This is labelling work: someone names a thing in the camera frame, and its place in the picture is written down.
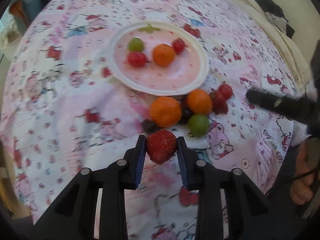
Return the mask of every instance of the pink patterned sheet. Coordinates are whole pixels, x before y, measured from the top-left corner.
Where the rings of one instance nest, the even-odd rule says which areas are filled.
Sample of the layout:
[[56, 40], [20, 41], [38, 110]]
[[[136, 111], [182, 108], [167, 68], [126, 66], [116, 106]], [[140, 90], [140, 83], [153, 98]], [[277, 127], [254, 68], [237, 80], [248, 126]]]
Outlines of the pink patterned sheet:
[[[134, 147], [155, 97], [113, 78], [105, 48], [117, 30], [146, 19], [175, 24], [198, 38], [210, 64], [202, 89], [210, 92], [225, 81], [234, 91], [228, 114], [210, 114], [206, 137], [192, 138], [182, 125], [170, 130], [217, 168], [243, 169], [262, 192], [272, 186], [294, 123], [249, 105], [245, 93], [257, 88], [297, 96], [298, 90], [272, 41], [238, 5], [231, 0], [52, 0], [21, 40], [1, 113], [16, 194], [34, 222], [83, 167], [105, 168]], [[163, 165], [146, 158], [139, 190], [126, 192], [130, 239], [191, 239], [196, 204], [196, 193], [186, 198], [176, 157]]]

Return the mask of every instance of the orange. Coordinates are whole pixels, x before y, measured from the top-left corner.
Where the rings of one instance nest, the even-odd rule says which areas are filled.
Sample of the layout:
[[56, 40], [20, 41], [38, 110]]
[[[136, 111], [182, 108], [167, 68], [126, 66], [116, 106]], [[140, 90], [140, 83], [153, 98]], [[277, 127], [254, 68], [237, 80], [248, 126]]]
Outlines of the orange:
[[206, 91], [196, 89], [188, 95], [187, 106], [194, 114], [209, 114], [212, 110], [212, 101]]
[[168, 44], [157, 45], [153, 50], [153, 61], [161, 67], [169, 66], [175, 57], [174, 49]]
[[175, 125], [182, 117], [182, 110], [177, 100], [159, 97], [149, 107], [151, 119], [162, 128]]

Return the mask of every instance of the cartoon bear print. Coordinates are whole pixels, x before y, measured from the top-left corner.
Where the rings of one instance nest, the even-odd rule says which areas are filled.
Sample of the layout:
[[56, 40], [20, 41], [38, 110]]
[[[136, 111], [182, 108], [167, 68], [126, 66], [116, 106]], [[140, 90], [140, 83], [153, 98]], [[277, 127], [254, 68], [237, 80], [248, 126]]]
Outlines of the cartoon bear print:
[[279, 161], [279, 163], [283, 163], [283, 157], [280, 152], [276, 152], [276, 158]]
[[221, 123], [213, 121], [206, 138], [212, 147], [212, 157], [216, 160], [221, 159], [234, 150]]

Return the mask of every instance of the plate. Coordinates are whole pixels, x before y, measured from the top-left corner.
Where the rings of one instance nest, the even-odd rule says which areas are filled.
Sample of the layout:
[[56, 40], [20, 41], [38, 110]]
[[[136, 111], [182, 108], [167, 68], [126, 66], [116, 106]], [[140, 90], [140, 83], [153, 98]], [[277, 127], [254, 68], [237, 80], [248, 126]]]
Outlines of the plate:
[[[127, 62], [129, 41], [139, 37], [144, 42], [142, 51], [149, 62], [135, 68]], [[171, 44], [182, 38], [186, 49], [168, 67], [160, 67], [152, 60], [156, 45]], [[209, 72], [208, 58], [204, 49], [190, 33], [164, 22], [140, 22], [126, 26], [110, 40], [108, 62], [112, 74], [128, 87], [156, 96], [184, 95], [198, 88]]]

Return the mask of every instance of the red strawberry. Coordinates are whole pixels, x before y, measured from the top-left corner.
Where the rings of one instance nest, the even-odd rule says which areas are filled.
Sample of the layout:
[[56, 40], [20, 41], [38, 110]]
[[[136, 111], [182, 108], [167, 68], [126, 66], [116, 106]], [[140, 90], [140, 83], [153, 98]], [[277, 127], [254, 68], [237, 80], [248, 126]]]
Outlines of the red strawberry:
[[210, 94], [212, 101], [212, 111], [215, 113], [226, 114], [228, 112], [228, 105], [220, 91], [214, 91]]
[[157, 164], [170, 160], [177, 147], [177, 138], [167, 130], [155, 132], [147, 138], [147, 153], [150, 160]]

